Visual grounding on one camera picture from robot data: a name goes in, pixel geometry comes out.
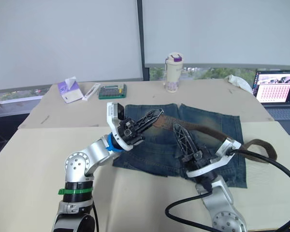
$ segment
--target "white water bottle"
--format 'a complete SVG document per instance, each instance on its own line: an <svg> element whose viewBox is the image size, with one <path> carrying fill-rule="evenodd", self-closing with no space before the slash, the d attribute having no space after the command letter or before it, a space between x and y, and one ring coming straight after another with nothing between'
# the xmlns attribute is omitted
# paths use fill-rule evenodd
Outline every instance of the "white water bottle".
<svg viewBox="0 0 290 232"><path fill-rule="evenodd" d="M179 85L179 77L183 69L183 55L178 52L172 52L165 60L166 85L165 88L170 93L175 93Z"/></svg>

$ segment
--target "laptop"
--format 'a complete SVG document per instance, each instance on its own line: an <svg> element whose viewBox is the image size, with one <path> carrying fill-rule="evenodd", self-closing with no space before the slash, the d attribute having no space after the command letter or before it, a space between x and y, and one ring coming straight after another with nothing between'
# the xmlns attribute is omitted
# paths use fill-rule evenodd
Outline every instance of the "laptop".
<svg viewBox="0 0 290 232"><path fill-rule="evenodd" d="M290 71L257 71L253 95L290 135Z"/></svg>

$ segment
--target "tissue box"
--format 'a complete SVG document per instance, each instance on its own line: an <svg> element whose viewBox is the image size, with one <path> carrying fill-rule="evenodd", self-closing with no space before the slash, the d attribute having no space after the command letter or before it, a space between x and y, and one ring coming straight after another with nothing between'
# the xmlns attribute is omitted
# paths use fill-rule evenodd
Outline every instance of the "tissue box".
<svg viewBox="0 0 290 232"><path fill-rule="evenodd" d="M75 81L74 84L68 89L65 81L58 83L59 93L66 103L79 100L83 97L82 91L79 89L78 83Z"/></svg>

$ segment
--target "black cable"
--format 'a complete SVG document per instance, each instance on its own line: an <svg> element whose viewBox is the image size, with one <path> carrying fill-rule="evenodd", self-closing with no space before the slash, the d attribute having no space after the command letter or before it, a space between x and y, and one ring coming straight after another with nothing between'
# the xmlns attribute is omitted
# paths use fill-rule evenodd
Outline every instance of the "black cable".
<svg viewBox="0 0 290 232"><path fill-rule="evenodd" d="M290 171L286 167L281 165L280 163L274 161L273 159L267 158L265 156L262 156L262 155L259 155L259 154L255 153L255 152L251 152L251 151L247 151L247 150L238 149L238 150L233 150L232 153L237 153L237 154L241 154L242 153L242 154L250 155L250 156L259 158L259 159L261 159L263 161L266 161L266 162L274 165L278 169L280 169L282 172L284 172L290 178ZM170 204L168 207L165 208L165 215L168 218L172 219L172 220L175 220L177 222L180 222L180 223L183 223L183 224L186 224L186 225L189 225L189 226L197 227L197 228L200 228L200 229L203 229L203 230L207 230L207 231L211 231L211 232L221 232L220 230L217 230L215 228L212 228L212 227L209 227L209 226L205 226L205 225L202 225L202 224L197 223L197 222L185 220L183 218L176 217L176 216L174 216L174 215L169 213L169 210L171 208L173 208L174 206L176 206L176 205L179 205L179 204L182 204L182 203L185 203L185 202L189 202L189 201L192 201L192 200L200 199L200 198L203 198L203 197L207 197L207 196L209 196L211 194L212 194L212 192L208 192L208 193L205 193L205 194L202 194L202 195L199 195L199 196L190 197L190 198L186 198L186 199L174 202L174 203ZM275 232L284 232L284 231L287 231L289 228L290 228L290 220L286 224L284 224L283 226L278 228Z"/></svg>
<svg viewBox="0 0 290 232"><path fill-rule="evenodd" d="M238 154L242 153L242 154L250 155L250 156L259 158L259 159L261 159L263 161L266 161L266 162L274 165L275 167L277 167L281 171L283 171L290 178L290 171L286 167L284 167L283 165L281 165L280 163L276 162L273 159L267 158L265 156L262 156L262 155L259 155L259 154L255 153L255 152L251 152L251 151L247 151L247 150L238 149L238 150L233 150L232 152L233 153L238 153ZM283 231L286 231L289 228L290 228L290 220L285 225L283 225L279 229L277 229L275 232L283 232Z"/></svg>
<svg viewBox="0 0 290 232"><path fill-rule="evenodd" d="M189 201L193 201L193 200L196 200L196 199L201 199L203 197L207 197L209 195L211 195L212 192L208 192L208 193L205 193L205 194L202 194L202 195L199 195L199 196L195 196L195 197L189 197L189 198L186 198L186 199L182 199L182 200L179 200L177 202L174 202L172 204L170 204L168 207L165 208L165 215L172 219L172 220L175 220L175 221L178 221L180 223L183 223L183 224L186 224L186 225L189 225L189 226L194 226L194 227L197 227L197 228L200 228L200 229L203 229L203 230L207 230L207 231L211 231L211 232L221 232L220 230L217 230L215 228L212 228L212 227L209 227L209 226L205 226L205 225L202 225L200 223L197 223L197 222L193 222L193 221L189 221L189 220L185 220L183 218L179 218L177 216L174 216L172 214L170 214L170 209L173 208L174 206L176 205L179 205L179 204L182 204L182 203L185 203L185 202L189 202Z"/></svg>
<svg viewBox="0 0 290 232"><path fill-rule="evenodd" d="M96 209L96 206L95 206L95 203L93 200L92 200L92 209L93 209L93 213L95 215L97 232L99 232L98 214L97 214L97 209Z"/></svg>

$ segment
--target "window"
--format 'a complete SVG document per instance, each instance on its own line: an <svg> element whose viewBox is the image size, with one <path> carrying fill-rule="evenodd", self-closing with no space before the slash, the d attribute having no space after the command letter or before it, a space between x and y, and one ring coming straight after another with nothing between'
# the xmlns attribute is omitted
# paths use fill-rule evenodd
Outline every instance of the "window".
<svg viewBox="0 0 290 232"><path fill-rule="evenodd" d="M242 77L251 86L256 75L256 69L233 69L233 68L198 68L188 67L183 68L180 76L181 80L197 80L197 79L217 79L225 78L228 75ZM149 80L162 80L164 68L149 68Z"/></svg>
<svg viewBox="0 0 290 232"><path fill-rule="evenodd" d="M0 104L41 99L48 90L49 88L38 88L13 92L3 92L0 93Z"/></svg>

